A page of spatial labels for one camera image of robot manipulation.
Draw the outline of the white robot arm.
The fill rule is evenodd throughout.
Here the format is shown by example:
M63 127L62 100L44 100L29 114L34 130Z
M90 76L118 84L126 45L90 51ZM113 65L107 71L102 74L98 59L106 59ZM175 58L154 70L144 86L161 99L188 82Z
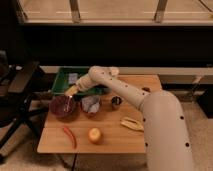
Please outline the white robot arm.
M104 85L143 114L149 171L194 171L192 150L182 106L175 95L147 92L117 78L117 67L93 66L65 91L73 96Z

